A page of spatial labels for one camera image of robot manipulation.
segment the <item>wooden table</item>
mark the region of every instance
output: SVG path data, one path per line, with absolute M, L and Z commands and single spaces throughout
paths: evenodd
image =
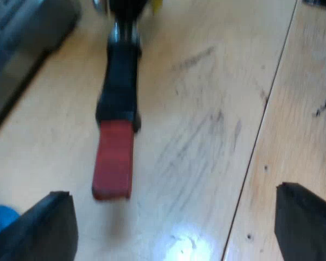
M 298 5 L 251 157 L 294 5 L 168 0 L 144 16 L 132 197 L 96 203 L 95 105 L 111 24 L 82 0 L 76 31 L 0 128 L 0 203 L 24 212 L 70 191 L 76 260 L 220 260 L 245 180 L 225 258 L 280 259 L 275 186 L 300 181 L 326 198 L 326 112 L 311 116 L 326 96 L 322 10 Z
M 282 260 L 274 234 L 282 182 L 326 200 L 326 110 L 316 114 L 325 100 L 326 9 L 298 1 L 225 260 Z

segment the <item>wood grain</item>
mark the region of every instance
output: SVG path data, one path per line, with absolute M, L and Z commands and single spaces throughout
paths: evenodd
M 76 260 L 220 260 L 294 1 L 170 0 L 142 18 L 132 198 L 105 204 L 91 181 L 111 24 L 82 4 L 0 129 L 0 203 L 69 190 Z
M 325 101 L 326 9 L 298 1 L 225 260 L 282 260 L 274 234 L 275 187 L 282 182 L 326 200 Z

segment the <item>red rubber grip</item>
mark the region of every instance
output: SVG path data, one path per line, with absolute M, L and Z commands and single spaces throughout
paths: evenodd
M 133 124 L 103 121 L 94 170 L 92 193 L 96 200 L 130 198 L 133 173 Z

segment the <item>black handle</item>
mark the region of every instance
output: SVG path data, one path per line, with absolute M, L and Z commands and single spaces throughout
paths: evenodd
M 128 120 L 135 131 L 140 128 L 137 113 L 137 64 L 140 48 L 134 43 L 118 42 L 108 45 L 108 67 L 100 95 L 96 120 Z

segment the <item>yellow object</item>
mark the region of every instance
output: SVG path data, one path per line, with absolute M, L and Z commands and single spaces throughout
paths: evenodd
M 161 8 L 162 2 L 163 0 L 151 0 L 151 6 L 154 14 Z

